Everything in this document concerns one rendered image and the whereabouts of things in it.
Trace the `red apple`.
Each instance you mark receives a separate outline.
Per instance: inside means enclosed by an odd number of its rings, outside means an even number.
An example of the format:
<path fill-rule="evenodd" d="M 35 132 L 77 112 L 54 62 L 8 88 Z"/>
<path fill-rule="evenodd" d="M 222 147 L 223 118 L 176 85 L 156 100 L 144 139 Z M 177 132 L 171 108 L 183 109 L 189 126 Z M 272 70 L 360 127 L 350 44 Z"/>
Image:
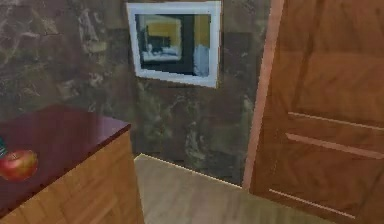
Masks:
<path fill-rule="evenodd" d="M 24 181 L 37 170 L 38 157 L 31 150 L 9 152 L 0 158 L 0 176 L 8 181 Z"/>

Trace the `white framed wall picture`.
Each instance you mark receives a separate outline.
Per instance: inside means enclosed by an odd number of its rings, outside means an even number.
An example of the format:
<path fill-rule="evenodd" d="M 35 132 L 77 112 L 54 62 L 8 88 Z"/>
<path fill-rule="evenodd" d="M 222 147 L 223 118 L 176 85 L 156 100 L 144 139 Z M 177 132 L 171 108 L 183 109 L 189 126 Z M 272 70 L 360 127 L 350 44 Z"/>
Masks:
<path fill-rule="evenodd" d="M 138 77 L 215 88 L 222 1 L 128 2 Z"/>

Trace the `wooden cabinet with maroon top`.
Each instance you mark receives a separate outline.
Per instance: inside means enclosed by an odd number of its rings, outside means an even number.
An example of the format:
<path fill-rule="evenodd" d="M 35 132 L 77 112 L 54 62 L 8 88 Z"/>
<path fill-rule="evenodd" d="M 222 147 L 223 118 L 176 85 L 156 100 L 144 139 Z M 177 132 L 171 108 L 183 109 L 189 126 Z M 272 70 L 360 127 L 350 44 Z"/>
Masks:
<path fill-rule="evenodd" d="M 129 123 L 53 105 L 0 122 L 0 137 L 38 156 L 27 180 L 0 177 L 0 224 L 145 224 Z"/>

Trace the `brown wooden room door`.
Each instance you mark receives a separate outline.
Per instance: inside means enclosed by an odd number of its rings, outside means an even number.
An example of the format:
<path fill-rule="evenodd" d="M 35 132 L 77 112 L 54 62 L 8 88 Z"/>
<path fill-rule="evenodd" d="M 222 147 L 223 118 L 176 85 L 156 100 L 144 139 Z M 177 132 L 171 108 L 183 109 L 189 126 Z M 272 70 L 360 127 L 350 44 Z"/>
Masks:
<path fill-rule="evenodd" d="M 271 0 L 243 186 L 384 224 L 384 0 Z"/>

